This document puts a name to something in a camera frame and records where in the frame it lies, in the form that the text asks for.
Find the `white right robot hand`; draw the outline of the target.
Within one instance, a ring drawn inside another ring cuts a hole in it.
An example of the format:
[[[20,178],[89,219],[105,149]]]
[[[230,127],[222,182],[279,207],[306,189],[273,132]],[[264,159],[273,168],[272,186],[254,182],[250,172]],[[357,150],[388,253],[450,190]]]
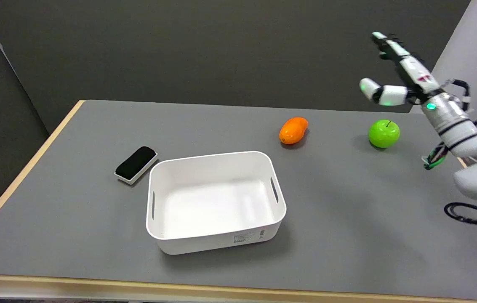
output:
[[[372,32],[371,40],[379,50],[379,57],[394,63],[403,85],[381,86],[365,77],[360,80],[359,87],[369,101],[381,106],[400,106],[407,103],[421,105],[429,98],[445,92],[421,60],[408,52],[398,38]]]

